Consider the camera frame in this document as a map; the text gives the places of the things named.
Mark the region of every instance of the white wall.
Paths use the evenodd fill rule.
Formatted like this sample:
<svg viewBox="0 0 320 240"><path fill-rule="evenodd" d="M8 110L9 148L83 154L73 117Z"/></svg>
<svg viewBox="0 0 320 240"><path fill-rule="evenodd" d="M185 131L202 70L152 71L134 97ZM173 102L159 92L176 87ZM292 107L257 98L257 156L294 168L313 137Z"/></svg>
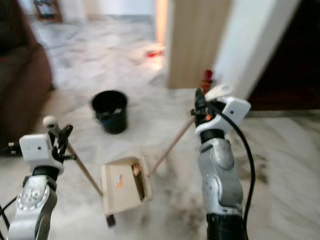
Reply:
<svg viewBox="0 0 320 240"><path fill-rule="evenodd" d="M83 0L89 15L154 15L155 0Z"/></svg>
<svg viewBox="0 0 320 240"><path fill-rule="evenodd" d="M34 14L33 0L19 0L26 14ZM156 0L60 0L65 17L74 18L85 10L89 15L154 15Z"/></svg>
<svg viewBox="0 0 320 240"><path fill-rule="evenodd" d="M35 14L36 9L33 0L18 0L21 8L25 14L32 15Z"/></svg>
<svg viewBox="0 0 320 240"><path fill-rule="evenodd" d="M256 84L299 0L234 0L213 69L245 98Z"/></svg>

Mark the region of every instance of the dustpan handle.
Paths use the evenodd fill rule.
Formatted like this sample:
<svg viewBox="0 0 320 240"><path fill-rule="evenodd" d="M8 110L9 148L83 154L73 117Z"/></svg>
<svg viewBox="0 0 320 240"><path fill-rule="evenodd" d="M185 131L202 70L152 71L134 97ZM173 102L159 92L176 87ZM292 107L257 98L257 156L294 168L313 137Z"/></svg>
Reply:
<svg viewBox="0 0 320 240"><path fill-rule="evenodd" d="M172 143L169 145L169 147L166 149L166 151L164 152L164 154L161 156L161 158L159 159L158 162L156 162L156 164L154 165L153 169L150 171L148 177L150 177L157 169L157 167L159 167L159 165L162 163L162 161L168 156L168 154L170 153L170 151L174 148L174 146L177 144L177 142L181 139L181 137L186 133L186 131L190 128L190 126L195 122L195 117L192 116L187 122L186 124L181 128L181 130L179 131L179 133L176 135L176 137L174 138L174 140L172 141Z"/></svg>

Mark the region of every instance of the broom handle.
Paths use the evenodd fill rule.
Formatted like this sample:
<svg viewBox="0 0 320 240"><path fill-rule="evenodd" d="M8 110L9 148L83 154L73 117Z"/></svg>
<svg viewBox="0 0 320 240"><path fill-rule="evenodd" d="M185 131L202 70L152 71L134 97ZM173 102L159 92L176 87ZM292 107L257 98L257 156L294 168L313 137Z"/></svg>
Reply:
<svg viewBox="0 0 320 240"><path fill-rule="evenodd" d="M43 125L45 128L49 129L50 132L55 135L57 138L59 137L59 133L61 132L61 129L59 127L58 121L54 116L46 116L43 121L42 121ZM85 177L89 180L89 182L92 184L92 186L94 187L94 189L98 192L98 194L102 197L103 192L100 190L100 188L98 187L97 183L95 182L94 178L91 176L90 172L88 171L88 169L86 168L86 166L83 164L83 162L80 160L79 156L76 154L75 150L73 149L73 147L68 143L67 147L66 147L69 152L73 155L76 156L76 164L78 165L78 167L80 168L80 170L83 172L83 174L85 175Z"/></svg>
<svg viewBox="0 0 320 240"><path fill-rule="evenodd" d="M186 124L181 128L181 130L179 131L179 133L176 135L176 137L174 138L174 140L172 141L172 143L169 145L169 147L166 149L166 151L164 152L164 154L161 156L161 158L159 159L159 161L156 162L156 164L154 165L153 169L150 171L148 177L150 177L157 169L157 167L159 167L159 165L162 163L162 161L168 156L168 154L170 153L170 151L174 148L174 146L177 144L177 142L181 139L181 137L186 133L186 131L190 128L190 126L195 122L195 117L192 116L187 122Z"/></svg>
<svg viewBox="0 0 320 240"><path fill-rule="evenodd" d="M90 172L88 171L88 169L86 168L86 166L83 164L83 162L80 160L79 156L76 154L75 150L73 149L73 147L68 144L68 146L66 147L69 152L73 155L76 155L76 160L74 160L76 162L76 164L78 165L78 167L81 169L81 171L83 172L83 174L86 176L86 178L89 180L89 182L92 184L92 186L94 187L94 189L98 192L98 194L102 197L103 193L101 191L101 189L98 187L96 181L94 180L94 178L91 176Z"/></svg>

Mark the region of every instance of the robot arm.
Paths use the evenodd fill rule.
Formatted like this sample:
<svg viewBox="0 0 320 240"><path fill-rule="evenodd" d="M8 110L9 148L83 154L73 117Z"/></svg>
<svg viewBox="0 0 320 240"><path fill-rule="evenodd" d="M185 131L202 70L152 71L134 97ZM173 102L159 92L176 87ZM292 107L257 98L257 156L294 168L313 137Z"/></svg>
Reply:
<svg viewBox="0 0 320 240"><path fill-rule="evenodd" d="M209 104L236 125L244 119L251 105L232 96L206 97L198 89L195 96L196 135L202 146L198 167L202 176L202 195L207 218L208 240L243 240L243 190L230 142L225 139L232 126L211 110Z"/></svg>
<svg viewBox="0 0 320 240"><path fill-rule="evenodd" d="M22 155L32 176L25 178L17 196L7 240L48 239L52 211L57 204L56 180L64 171L64 160L75 159L64 155L72 129L68 125L58 133L58 147L53 147L56 136L51 132L20 138Z"/></svg>

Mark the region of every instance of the red object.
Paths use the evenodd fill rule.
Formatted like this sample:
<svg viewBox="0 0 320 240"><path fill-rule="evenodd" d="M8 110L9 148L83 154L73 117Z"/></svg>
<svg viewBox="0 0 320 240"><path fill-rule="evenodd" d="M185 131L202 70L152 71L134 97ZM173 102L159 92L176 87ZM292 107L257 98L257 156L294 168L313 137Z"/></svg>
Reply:
<svg viewBox="0 0 320 240"><path fill-rule="evenodd" d="M201 82L201 88L202 88L203 94L206 94L211 88L211 84L213 82L212 80L213 74L214 73L211 70L205 70L204 77Z"/></svg>
<svg viewBox="0 0 320 240"><path fill-rule="evenodd" d="M146 57L147 58L154 58L156 56L162 56L164 54L163 50L151 50L146 52Z"/></svg>

